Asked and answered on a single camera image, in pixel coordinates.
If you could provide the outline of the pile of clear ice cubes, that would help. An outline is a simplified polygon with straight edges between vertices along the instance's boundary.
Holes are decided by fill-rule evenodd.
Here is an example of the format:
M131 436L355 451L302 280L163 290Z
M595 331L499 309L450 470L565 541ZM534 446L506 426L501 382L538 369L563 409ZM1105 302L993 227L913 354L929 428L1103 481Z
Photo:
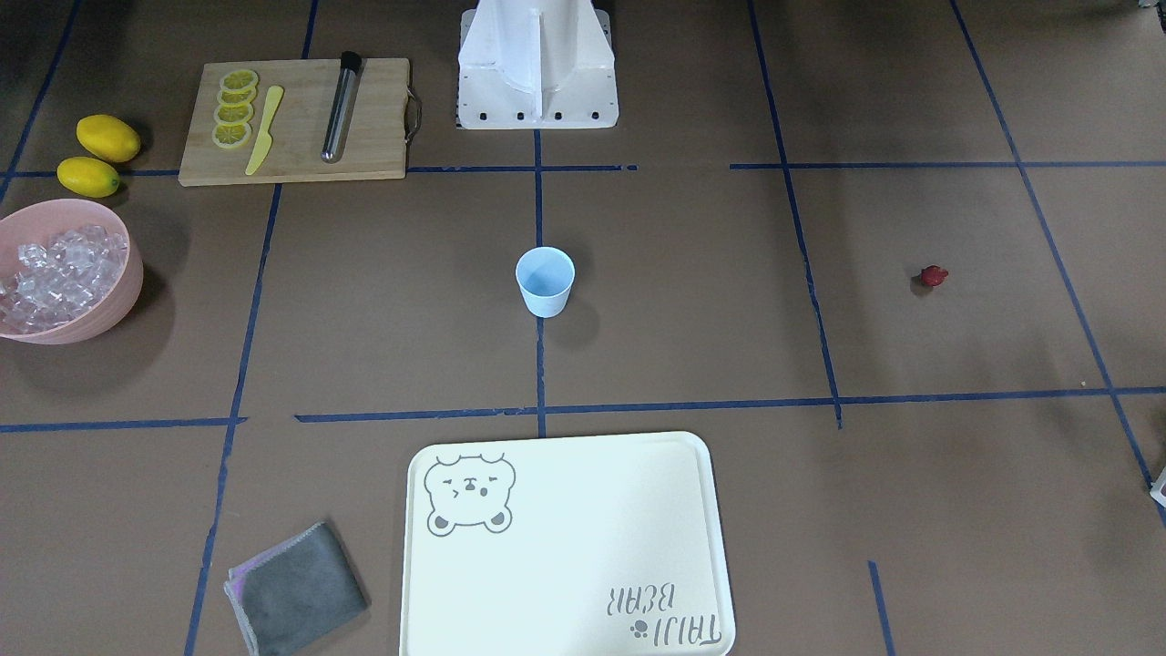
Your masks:
M96 224L17 245L20 267L1 285L3 325L42 333L79 319L112 291L128 251L128 237Z

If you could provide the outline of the pink plastic bowl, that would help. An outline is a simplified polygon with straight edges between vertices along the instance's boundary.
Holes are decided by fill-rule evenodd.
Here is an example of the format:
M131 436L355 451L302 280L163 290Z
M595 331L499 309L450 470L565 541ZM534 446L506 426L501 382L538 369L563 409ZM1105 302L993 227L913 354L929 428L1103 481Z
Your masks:
M128 316L143 285L143 262L140 249L129 237L128 227L120 216L105 205L91 200L45 200L29 205L5 216L3 227L3 278L16 274L17 245L24 242L45 244L51 237L66 230L79 230L87 224L100 225L108 232L128 237L128 264L117 278L112 291L79 319L42 333L17 333L3 325L3 339L17 343L70 344L82 343L100 336Z

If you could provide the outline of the yellow lemon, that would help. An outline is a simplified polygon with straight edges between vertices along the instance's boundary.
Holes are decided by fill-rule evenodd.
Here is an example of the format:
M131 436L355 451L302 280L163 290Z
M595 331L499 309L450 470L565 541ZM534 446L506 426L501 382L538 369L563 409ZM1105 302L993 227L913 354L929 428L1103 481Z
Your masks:
M108 198L121 188L121 176L113 165L82 155L62 160L56 167L56 179L84 198Z
M105 162L126 163L141 150L136 131L111 115L83 117L76 124L76 137L87 153Z

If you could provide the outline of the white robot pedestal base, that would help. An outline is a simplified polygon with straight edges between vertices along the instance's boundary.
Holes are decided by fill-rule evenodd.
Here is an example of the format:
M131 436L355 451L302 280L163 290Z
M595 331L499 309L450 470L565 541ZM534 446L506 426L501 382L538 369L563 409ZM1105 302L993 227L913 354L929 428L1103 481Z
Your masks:
M618 124L609 14L591 1L479 1L461 15L457 62L461 129Z

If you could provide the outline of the yellow plastic knife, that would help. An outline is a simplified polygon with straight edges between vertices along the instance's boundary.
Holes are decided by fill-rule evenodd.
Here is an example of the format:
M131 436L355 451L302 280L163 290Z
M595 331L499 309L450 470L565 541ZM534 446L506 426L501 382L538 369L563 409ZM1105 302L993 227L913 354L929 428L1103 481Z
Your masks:
M271 154L271 147L273 147L271 125L273 125L273 121L278 115L278 110L285 97L285 89L281 86L271 86L266 91L259 129L255 134L255 142L253 144L253 149L251 149L250 160L247 160L244 170L245 176L254 175L260 167L264 165L268 154Z

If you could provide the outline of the grey folded cloth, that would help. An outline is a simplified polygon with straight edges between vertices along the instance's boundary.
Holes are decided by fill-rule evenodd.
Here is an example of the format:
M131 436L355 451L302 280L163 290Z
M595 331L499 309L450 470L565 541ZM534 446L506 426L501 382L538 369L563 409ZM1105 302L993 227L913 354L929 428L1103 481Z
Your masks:
M222 590L250 655L295 655L368 608L325 520L229 569Z

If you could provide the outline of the wooden cutting board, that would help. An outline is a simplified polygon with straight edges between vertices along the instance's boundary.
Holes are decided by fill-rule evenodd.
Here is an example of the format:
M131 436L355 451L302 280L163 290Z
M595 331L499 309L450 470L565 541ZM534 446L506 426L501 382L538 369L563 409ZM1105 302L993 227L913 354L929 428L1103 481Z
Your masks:
M258 128L267 89L280 86L271 135L273 147L262 165L246 174L254 140L238 149L213 144L215 107L220 103L222 76L250 69L259 76L251 127ZM321 157L332 113L339 59L232 61L208 63L201 70L199 91L180 162L182 186L225 186L319 181L402 179L408 141L419 128L417 117L405 117L419 104L410 96L410 63L405 58L366 58L354 79L350 117L339 158Z

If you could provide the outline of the light blue plastic cup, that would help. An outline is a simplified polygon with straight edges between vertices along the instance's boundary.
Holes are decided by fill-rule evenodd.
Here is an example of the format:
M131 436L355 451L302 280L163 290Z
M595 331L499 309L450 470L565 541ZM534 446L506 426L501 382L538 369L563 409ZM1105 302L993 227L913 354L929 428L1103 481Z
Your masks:
M519 258L514 277L528 311L541 319L549 319L566 310L576 278L576 266L566 251L540 246Z

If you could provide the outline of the red strawberry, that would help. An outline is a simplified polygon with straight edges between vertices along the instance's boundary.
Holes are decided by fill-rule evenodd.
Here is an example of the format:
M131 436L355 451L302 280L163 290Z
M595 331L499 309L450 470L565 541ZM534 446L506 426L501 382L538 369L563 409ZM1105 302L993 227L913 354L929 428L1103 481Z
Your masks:
M929 264L916 275L920 285L923 288L937 288L949 277L949 270L937 264Z

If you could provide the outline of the steel tube with black cap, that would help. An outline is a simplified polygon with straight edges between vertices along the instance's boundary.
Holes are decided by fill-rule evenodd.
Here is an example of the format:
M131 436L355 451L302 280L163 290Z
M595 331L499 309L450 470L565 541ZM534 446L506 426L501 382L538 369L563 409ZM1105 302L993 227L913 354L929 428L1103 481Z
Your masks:
M361 77L363 58L354 51L343 51L339 58L339 75L333 87L332 108L330 108L325 136L321 148L321 161L332 165L338 162L344 151L349 124L353 114L354 96L357 96L359 77Z

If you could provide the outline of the cream bear serving tray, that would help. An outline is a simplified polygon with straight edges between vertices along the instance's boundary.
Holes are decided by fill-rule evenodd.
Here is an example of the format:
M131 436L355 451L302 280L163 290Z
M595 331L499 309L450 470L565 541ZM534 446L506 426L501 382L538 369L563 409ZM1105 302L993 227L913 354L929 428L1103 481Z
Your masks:
M711 452L686 431L421 449L403 655L728 655Z

